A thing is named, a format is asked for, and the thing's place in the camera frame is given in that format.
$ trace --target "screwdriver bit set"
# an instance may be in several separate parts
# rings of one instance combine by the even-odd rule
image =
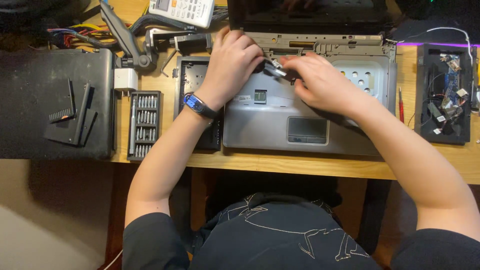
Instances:
[[[160,91],[136,91],[130,96],[127,160],[143,160],[159,137]]]

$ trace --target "touchpad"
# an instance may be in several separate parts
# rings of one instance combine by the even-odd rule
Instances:
[[[288,141],[297,143],[326,143],[327,119],[299,118],[288,119]]]

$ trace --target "white remote control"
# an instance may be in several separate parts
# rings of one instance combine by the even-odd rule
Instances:
[[[215,0],[150,0],[152,14],[208,28],[212,21]]]

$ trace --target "black t-shirt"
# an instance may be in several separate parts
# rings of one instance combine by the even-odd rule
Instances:
[[[123,269],[380,269],[321,201],[255,194],[198,232],[190,263],[171,218],[151,213],[123,234]],[[480,269],[480,242],[445,230],[416,231],[392,269]]]

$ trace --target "red screwdriver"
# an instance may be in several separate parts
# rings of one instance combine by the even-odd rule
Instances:
[[[402,100],[402,88],[398,88],[398,108],[400,110],[400,121],[402,123],[405,123],[405,120],[403,118],[403,100]]]

